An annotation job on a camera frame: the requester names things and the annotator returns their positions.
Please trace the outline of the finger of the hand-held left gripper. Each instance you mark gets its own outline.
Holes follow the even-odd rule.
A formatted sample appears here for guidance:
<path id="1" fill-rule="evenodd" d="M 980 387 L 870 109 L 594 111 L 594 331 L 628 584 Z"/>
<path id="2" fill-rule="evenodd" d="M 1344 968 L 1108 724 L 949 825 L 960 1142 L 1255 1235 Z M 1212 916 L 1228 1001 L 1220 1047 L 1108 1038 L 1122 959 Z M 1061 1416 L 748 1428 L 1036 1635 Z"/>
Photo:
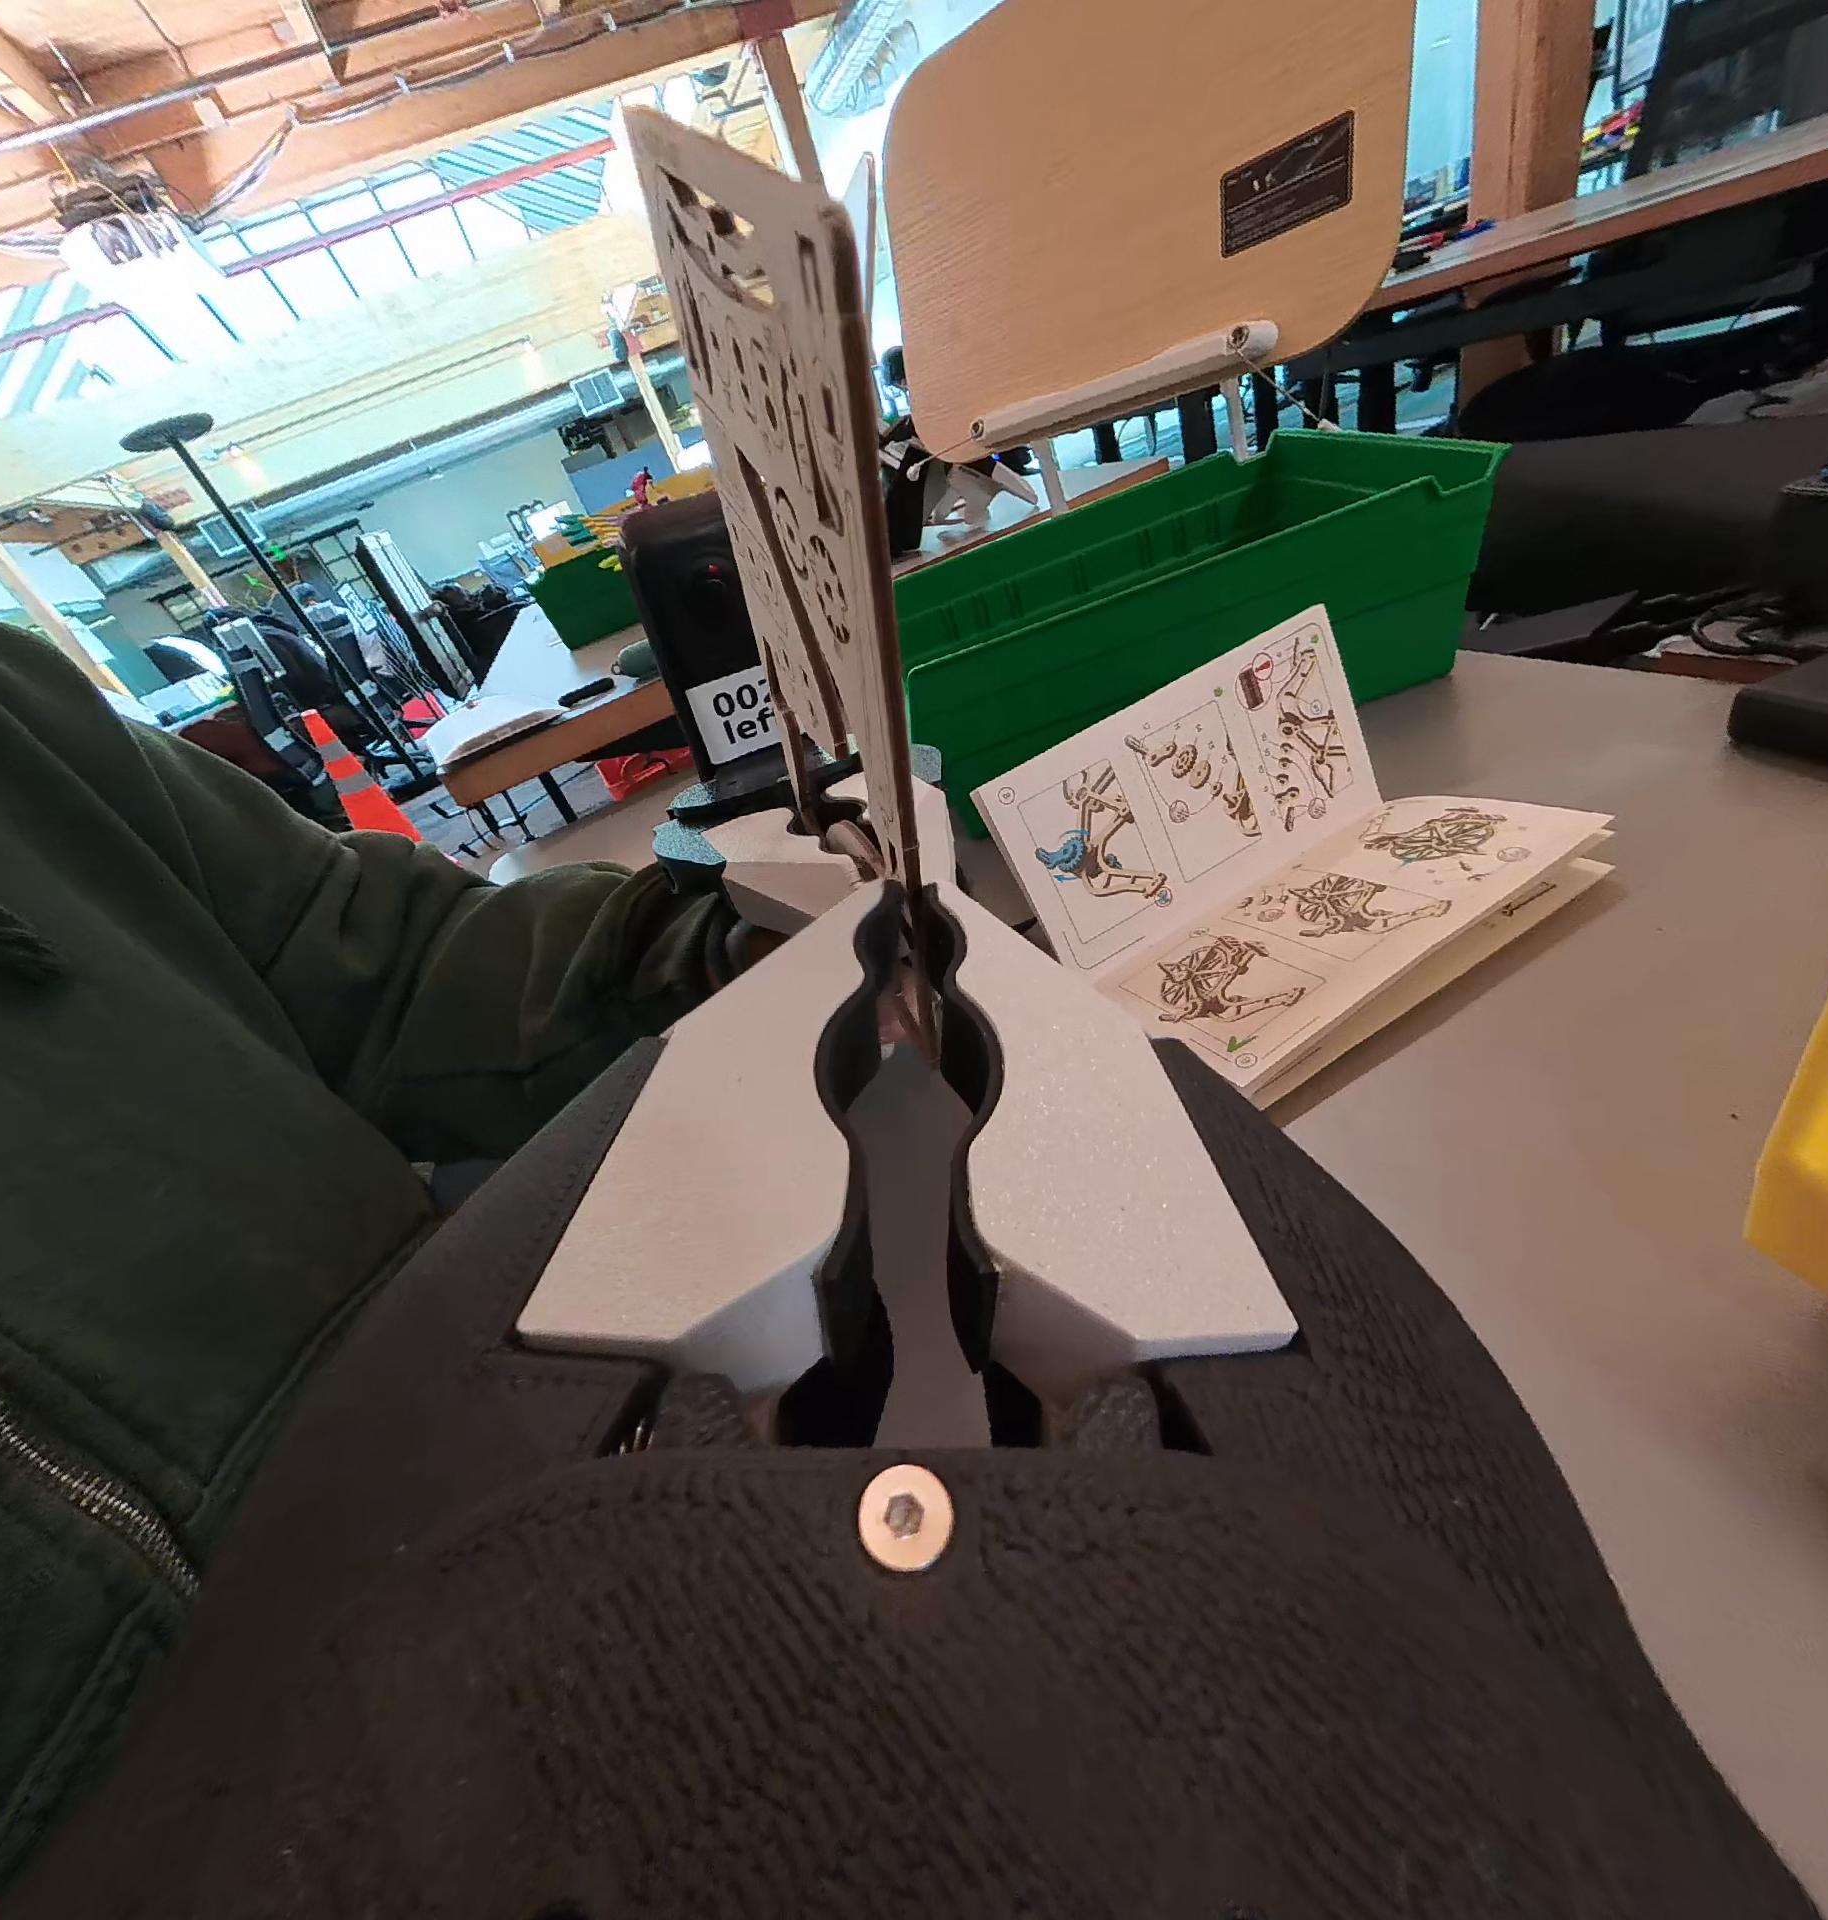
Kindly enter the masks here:
<path id="1" fill-rule="evenodd" d="M 850 776 L 850 799 L 861 806 L 859 830 L 882 849 L 882 830 L 876 825 L 876 809 L 867 796 L 864 772 Z M 955 852 L 952 835 L 949 803 L 944 792 L 928 780 L 913 780 L 913 830 L 916 840 L 916 882 L 906 882 L 905 891 L 911 902 L 924 899 L 924 890 L 935 882 L 952 882 L 955 878 Z"/>
<path id="2" fill-rule="evenodd" d="M 735 912 L 769 932 L 799 932 L 870 882 L 859 863 L 830 851 L 789 809 L 762 809 L 701 830 L 719 859 Z"/>

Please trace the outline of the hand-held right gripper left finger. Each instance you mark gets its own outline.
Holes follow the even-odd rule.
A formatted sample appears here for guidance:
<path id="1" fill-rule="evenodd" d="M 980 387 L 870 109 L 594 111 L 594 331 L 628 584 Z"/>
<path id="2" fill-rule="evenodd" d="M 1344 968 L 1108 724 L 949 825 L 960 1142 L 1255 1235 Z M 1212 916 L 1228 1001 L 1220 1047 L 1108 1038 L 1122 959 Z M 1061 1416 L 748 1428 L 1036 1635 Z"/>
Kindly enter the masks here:
<path id="1" fill-rule="evenodd" d="M 879 1071 L 899 886 L 864 886 L 682 1019 L 517 1319 L 536 1350 L 791 1388 L 874 1313 L 847 1115 Z"/>

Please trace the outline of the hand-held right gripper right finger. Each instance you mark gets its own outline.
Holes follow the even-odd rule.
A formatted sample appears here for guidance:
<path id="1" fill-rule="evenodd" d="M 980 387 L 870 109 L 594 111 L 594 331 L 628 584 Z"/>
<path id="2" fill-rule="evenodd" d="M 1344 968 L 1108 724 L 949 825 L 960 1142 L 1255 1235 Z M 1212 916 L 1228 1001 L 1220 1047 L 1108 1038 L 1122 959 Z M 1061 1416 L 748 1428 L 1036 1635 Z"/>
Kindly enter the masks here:
<path id="1" fill-rule="evenodd" d="M 964 895 L 922 901 L 970 1368 L 1114 1374 L 1284 1350 L 1298 1326 L 1137 1020 Z"/>

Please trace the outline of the green plastic bin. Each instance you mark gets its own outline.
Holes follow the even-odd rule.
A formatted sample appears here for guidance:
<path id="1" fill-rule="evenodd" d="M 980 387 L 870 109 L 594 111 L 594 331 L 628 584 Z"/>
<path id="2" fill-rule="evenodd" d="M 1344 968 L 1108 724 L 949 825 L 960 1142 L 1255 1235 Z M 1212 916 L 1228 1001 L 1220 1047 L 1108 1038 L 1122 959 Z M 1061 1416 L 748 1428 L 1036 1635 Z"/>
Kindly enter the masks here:
<path id="1" fill-rule="evenodd" d="M 949 802 L 1321 607 L 1357 706 L 1452 671 L 1508 445 L 1277 430 L 896 581 Z"/>

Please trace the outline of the wooden puzzle sheet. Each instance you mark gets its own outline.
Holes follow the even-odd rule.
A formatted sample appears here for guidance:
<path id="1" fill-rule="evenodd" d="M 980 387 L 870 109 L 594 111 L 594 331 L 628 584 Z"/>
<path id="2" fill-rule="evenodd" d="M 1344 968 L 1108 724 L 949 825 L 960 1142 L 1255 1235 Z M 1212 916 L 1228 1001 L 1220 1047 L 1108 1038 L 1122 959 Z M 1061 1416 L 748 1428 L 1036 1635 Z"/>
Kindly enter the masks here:
<path id="1" fill-rule="evenodd" d="M 825 189 L 657 109 L 626 107 L 622 122 L 799 818 L 823 830 L 808 751 L 853 751 L 876 870 L 899 908 L 896 991 L 935 1058 L 937 1015 L 916 968 L 926 874 L 853 222 Z"/>

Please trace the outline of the person's left forearm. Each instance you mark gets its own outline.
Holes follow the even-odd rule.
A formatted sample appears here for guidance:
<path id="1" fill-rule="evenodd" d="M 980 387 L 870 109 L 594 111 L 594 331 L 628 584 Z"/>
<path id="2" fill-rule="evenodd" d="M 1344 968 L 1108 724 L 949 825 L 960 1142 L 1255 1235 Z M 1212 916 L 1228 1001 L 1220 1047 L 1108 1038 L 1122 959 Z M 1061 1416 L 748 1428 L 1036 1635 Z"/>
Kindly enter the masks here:
<path id="1" fill-rule="evenodd" d="M 0 623 L 0 986 L 201 995 L 411 1162 L 505 1160 L 630 1045 L 746 974 L 755 932 L 657 869 L 492 886 L 335 833 L 137 727 Z"/>

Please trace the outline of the grey desk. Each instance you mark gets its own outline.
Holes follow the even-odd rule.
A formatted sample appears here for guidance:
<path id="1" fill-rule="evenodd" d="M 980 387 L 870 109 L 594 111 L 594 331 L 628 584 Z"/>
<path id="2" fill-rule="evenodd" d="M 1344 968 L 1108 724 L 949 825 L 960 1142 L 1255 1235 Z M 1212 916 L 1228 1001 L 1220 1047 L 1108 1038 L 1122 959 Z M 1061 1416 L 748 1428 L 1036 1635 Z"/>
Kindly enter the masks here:
<path id="1" fill-rule="evenodd" d="M 1722 691 L 1464 653 L 1394 773 L 1618 815 L 1620 876 L 1288 1132 L 1191 1081 L 1314 1355 L 1190 1360 L 1178 1452 L 650 1452 L 510 1541 L 573 1915 L 1828 1915 L 1828 1306 L 1741 1245 L 1828 974 L 1828 772 Z"/>

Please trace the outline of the colourful plastic toy set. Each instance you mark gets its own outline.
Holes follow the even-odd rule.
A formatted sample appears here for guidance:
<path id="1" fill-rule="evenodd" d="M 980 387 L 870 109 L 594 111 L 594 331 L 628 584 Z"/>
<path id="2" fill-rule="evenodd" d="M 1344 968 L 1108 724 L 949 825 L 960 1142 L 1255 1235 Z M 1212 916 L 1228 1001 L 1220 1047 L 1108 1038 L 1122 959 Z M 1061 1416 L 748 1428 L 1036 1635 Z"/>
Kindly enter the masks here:
<path id="1" fill-rule="evenodd" d="M 541 536 L 536 547 L 541 573 L 530 593 L 567 649 L 580 651 L 641 623 L 622 564 L 622 530 L 641 515 L 667 518 L 701 506 L 718 506 L 716 490 L 651 498 L 644 506 L 626 498 L 596 515 L 566 515 Z"/>

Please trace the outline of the wooden-edged table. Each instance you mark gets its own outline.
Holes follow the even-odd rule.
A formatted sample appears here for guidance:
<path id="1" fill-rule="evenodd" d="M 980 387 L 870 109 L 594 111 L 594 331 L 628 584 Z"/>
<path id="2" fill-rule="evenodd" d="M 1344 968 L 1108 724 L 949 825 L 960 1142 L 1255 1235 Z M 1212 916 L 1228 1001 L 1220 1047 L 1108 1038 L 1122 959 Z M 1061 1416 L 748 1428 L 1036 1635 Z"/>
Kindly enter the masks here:
<path id="1" fill-rule="evenodd" d="M 643 639 L 644 632 L 636 625 L 572 651 L 540 607 L 520 609 L 479 692 L 557 700 L 566 717 L 492 755 L 449 768 L 445 776 L 436 773 L 447 798 L 460 809 L 477 809 L 538 780 L 572 824 L 576 815 L 560 792 L 567 769 L 628 751 L 641 734 L 675 721 L 675 706 L 660 680 L 624 675 L 616 664 L 618 653 Z"/>

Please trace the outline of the open white notebook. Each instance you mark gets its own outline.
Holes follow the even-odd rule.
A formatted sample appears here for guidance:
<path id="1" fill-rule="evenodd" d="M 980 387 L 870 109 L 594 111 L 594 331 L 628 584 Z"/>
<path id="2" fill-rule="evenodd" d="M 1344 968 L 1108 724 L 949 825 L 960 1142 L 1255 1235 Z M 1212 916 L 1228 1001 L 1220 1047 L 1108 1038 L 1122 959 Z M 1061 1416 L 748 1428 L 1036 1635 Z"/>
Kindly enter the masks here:
<path id="1" fill-rule="evenodd" d="M 536 704 L 513 694 L 479 692 L 447 710 L 419 735 L 422 753 L 445 776 L 449 768 L 492 755 L 531 734 L 541 734 L 566 717 L 557 700 Z"/>

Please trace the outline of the illustrated instruction booklet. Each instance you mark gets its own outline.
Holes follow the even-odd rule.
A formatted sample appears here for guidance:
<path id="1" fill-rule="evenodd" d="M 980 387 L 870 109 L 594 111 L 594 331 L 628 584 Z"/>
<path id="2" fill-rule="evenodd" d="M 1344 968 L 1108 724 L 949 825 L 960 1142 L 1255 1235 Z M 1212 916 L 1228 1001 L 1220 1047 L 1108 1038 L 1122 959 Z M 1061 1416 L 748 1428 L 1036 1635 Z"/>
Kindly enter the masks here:
<path id="1" fill-rule="evenodd" d="M 1596 886 L 1613 831 L 1385 798 L 1321 605 L 972 803 L 1055 956 L 1258 1106 Z"/>

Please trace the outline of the orange traffic cone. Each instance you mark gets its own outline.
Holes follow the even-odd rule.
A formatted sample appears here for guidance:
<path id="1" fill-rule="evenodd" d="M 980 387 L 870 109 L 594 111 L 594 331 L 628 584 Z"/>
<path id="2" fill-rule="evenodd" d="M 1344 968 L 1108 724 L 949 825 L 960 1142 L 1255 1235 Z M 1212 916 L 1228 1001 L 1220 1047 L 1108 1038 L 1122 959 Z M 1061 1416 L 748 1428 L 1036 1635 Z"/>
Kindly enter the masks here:
<path id="1" fill-rule="evenodd" d="M 351 830 L 392 833 L 422 845 L 422 831 L 406 818 L 401 806 L 373 780 L 367 766 L 329 728 L 315 707 L 303 707 L 300 724 L 309 743 L 320 753 L 328 780 L 345 810 Z"/>

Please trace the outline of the black floor lamp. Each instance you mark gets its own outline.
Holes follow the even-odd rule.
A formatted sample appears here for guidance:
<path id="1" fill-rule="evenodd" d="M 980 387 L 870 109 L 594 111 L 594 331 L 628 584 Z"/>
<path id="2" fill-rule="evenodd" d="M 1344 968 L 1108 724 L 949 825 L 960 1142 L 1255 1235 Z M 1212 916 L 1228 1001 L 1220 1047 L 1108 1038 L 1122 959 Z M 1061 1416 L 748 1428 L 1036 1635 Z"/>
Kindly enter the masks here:
<path id="1" fill-rule="evenodd" d="M 360 651 L 358 634 L 348 631 L 345 636 L 339 636 L 322 623 L 315 605 L 300 597 L 297 587 L 294 587 L 280 573 L 280 564 L 269 557 L 263 540 L 255 533 L 255 527 L 237 509 L 228 506 L 222 499 L 216 485 L 198 466 L 191 443 L 206 438 L 209 429 L 209 416 L 180 414 L 133 429 L 120 440 L 120 445 L 127 453 L 166 451 L 175 457 L 180 467 L 186 470 L 198 490 L 206 492 L 213 515 L 228 527 L 232 539 L 267 574 L 271 587 L 278 591 L 285 609 L 290 610 L 291 621 L 316 642 L 320 651 L 328 660 L 331 660 L 331 671 L 339 683 L 345 687 L 348 706 L 367 717 L 375 738 L 385 741 L 385 753 L 382 759 L 388 766 L 398 766 L 403 769 L 401 792 L 410 799 L 425 798 L 435 785 L 433 764 L 425 753 L 419 753 L 411 735 L 405 731 L 405 724 L 398 721 L 398 711 L 383 706 L 382 687 L 368 671 L 367 655 Z"/>

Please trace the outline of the black office chair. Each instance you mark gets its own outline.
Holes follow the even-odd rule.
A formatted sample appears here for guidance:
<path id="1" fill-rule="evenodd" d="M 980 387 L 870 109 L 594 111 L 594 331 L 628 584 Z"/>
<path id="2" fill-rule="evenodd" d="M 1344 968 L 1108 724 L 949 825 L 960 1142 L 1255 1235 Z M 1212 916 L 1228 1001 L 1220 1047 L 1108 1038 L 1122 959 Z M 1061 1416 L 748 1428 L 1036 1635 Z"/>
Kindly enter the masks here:
<path id="1" fill-rule="evenodd" d="M 1573 346 L 1455 409 L 1507 445 L 1471 615 L 1752 585 L 1780 492 L 1828 466 L 1828 183 L 1585 258 Z"/>

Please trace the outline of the long wooden table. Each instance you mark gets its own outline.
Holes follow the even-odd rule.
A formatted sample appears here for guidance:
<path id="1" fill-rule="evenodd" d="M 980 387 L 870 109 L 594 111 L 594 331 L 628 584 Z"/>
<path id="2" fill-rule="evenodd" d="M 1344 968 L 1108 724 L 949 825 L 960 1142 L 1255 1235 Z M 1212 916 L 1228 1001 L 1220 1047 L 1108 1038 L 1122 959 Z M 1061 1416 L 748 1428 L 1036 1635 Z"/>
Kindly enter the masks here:
<path id="1" fill-rule="evenodd" d="M 1514 285 L 1587 252 L 1828 183 L 1828 113 L 1612 189 L 1501 218 L 1389 277 L 1360 311 Z"/>

